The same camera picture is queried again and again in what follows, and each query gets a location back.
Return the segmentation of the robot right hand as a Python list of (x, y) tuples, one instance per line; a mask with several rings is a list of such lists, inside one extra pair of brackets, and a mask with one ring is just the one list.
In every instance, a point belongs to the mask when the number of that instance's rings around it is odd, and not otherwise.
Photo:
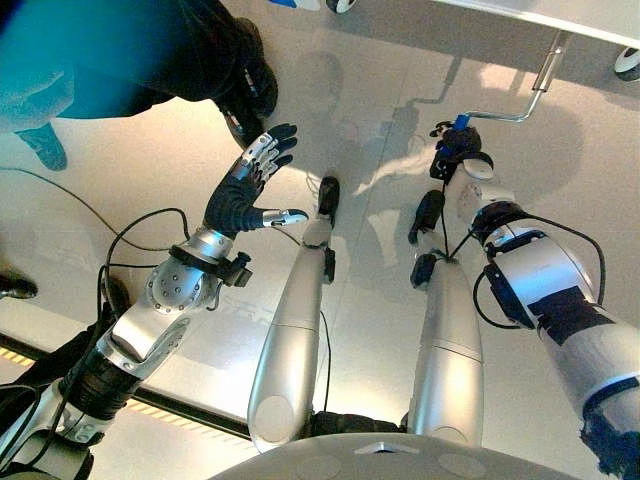
[(482, 151), (482, 141), (474, 127), (455, 129), (452, 122), (443, 121), (436, 124), (430, 136), (438, 138), (434, 157), (434, 161), (438, 163)]

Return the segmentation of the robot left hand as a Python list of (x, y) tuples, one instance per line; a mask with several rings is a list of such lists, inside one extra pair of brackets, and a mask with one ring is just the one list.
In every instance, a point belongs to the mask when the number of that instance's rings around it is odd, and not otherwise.
[(292, 162), (297, 126), (283, 123), (260, 134), (236, 159), (206, 206), (203, 225), (230, 239), (240, 232), (304, 222), (308, 215), (294, 208), (255, 206), (267, 182)]

